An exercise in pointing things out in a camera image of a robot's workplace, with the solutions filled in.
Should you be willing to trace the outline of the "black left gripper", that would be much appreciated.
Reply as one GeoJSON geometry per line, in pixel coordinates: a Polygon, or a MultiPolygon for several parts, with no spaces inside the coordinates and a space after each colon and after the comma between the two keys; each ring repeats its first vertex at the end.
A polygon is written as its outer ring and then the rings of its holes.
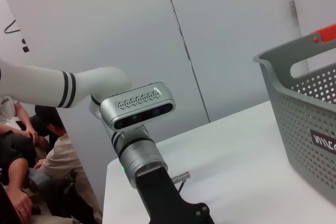
{"type": "Polygon", "coordinates": [[[205,203],[186,202],[165,168],[160,167],[136,178],[136,188],[152,224],[213,223],[205,203]]]}

